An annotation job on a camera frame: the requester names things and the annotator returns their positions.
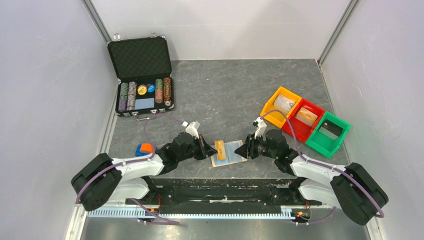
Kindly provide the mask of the beige leather card holder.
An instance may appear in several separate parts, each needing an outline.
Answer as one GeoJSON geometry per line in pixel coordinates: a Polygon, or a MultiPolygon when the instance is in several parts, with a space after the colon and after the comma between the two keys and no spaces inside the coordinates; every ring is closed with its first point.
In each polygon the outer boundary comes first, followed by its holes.
{"type": "Polygon", "coordinates": [[[212,155],[210,158],[211,158],[211,164],[214,168],[247,161],[246,158],[243,158],[240,155],[234,153],[234,151],[237,148],[242,146],[243,144],[242,140],[235,140],[235,141],[224,142],[224,143],[225,143],[226,159],[223,161],[218,161],[217,154],[212,155]]]}

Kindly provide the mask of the orange gold credit card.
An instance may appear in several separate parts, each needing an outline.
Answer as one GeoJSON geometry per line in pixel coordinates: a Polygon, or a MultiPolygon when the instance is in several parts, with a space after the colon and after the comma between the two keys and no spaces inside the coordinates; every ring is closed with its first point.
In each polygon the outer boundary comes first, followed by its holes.
{"type": "Polygon", "coordinates": [[[218,161],[224,161],[227,159],[226,149],[225,149],[225,143],[223,140],[217,140],[215,143],[215,149],[217,151],[216,153],[216,159],[218,161]]]}

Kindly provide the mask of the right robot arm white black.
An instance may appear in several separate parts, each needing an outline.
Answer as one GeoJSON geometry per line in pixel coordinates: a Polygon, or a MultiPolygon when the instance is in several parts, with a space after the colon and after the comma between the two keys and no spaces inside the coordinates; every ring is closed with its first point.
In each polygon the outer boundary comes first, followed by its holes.
{"type": "Polygon", "coordinates": [[[249,134],[234,152],[252,160],[259,156],[271,158],[281,172],[294,176],[288,196],[295,204],[306,200],[328,204],[361,226],[374,217],[384,216],[382,208],[389,197],[358,163],[330,165],[299,154],[276,129],[267,131],[264,136],[249,134]]]}

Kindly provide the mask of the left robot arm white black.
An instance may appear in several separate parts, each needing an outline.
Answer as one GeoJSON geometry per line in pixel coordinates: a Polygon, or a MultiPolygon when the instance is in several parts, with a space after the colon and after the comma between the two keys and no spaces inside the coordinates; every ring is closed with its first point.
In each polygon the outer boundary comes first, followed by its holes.
{"type": "Polygon", "coordinates": [[[88,212],[107,202],[126,199],[140,199],[151,204],[157,198],[157,190],[149,179],[151,176],[169,173],[182,161],[204,160],[216,153],[202,135],[181,132],[172,142],[144,156],[112,158],[107,153],[100,153],[70,183],[77,194],[76,203],[88,212]]]}

